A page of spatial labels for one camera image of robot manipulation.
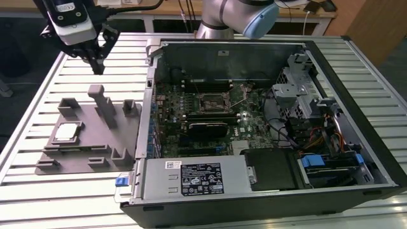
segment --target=wire bundle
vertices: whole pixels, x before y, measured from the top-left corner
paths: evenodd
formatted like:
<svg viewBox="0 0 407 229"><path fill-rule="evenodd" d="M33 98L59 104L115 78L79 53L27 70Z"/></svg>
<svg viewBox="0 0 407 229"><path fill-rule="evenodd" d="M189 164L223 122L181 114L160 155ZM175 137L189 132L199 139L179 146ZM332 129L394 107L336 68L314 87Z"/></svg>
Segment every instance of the wire bundle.
<svg viewBox="0 0 407 229"><path fill-rule="evenodd" d="M187 32L193 32L193 30L196 29L196 17L195 17L195 10L193 10L192 1L187 0L187 9L188 9L189 23L187 22L187 16L185 16L185 12L184 12L184 7L183 7L183 4L180 3L180 0L177 0L177 3L179 3L179 9L180 9L180 17L181 17L181 19L184 21L185 30L187 30Z"/></svg>

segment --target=aluminum extrusion table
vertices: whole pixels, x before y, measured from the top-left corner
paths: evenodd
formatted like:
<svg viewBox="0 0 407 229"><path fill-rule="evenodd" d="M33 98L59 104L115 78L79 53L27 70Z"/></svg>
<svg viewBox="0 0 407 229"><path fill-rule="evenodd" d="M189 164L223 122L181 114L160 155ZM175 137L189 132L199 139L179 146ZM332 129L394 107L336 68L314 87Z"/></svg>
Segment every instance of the aluminum extrusion table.
<svg viewBox="0 0 407 229"><path fill-rule="evenodd" d="M105 74L101 76L93 75L91 67L81 60L59 55L0 155L0 229L137 228L113 200L115 177L119 172L37 176L35 164L59 117L56 107L61 98L75 97L80 103L91 103L88 86L101 83L105 96L113 102L135 99L141 103L148 69L144 61L148 38L183 39L192 38L192 35L123 33L105 60ZM407 171L407 103L354 43L340 37L267 36L264 39L316 42ZM407 196L402 194L367 202L339 214L187 228L406 228L406 212Z"/></svg>

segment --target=white sticker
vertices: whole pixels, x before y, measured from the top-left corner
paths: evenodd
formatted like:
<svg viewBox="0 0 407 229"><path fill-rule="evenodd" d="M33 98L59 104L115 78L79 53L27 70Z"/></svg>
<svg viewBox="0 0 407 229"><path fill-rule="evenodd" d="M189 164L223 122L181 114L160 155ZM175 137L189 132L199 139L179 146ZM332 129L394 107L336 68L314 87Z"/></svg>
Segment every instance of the white sticker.
<svg viewBox="0 0 407 229"><path fill-rule="evenodd" d="M56 6L56 10L57 12L68 12L71 10L75 10L75 4L73 2L67 3L67 4L61 4Z"/></svg>
<svg viewBox="0 0 407 229"><path fill-rule="evenodd" d="M165 169L180 168L181 164L183 164L181 161L165 161Z"/></svg>

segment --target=warning label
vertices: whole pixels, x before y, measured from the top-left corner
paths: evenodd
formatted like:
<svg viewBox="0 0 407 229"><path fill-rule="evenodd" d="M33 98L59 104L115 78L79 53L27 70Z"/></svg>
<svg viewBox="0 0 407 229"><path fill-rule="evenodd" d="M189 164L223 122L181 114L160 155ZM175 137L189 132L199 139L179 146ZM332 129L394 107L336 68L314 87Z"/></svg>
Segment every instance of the warning label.
<svg viewBox="0 0 407 229"><path fill-rule="evenodd" d="M180 173L185 197L224 193L220 163L181 165Z"/></svg>

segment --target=motherboard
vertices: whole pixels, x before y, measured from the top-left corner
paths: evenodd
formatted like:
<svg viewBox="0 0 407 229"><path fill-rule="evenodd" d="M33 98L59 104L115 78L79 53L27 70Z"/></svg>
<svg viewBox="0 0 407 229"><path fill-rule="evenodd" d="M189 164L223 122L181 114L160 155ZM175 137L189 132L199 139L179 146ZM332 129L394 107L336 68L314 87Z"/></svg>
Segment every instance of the motherboard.
<svg viewBox="0 0 407 229"><path fill-rule="evenodd" d="M264 92L247 82L157 83L160 157L226 156L247 148L271 148Z"/></svg>

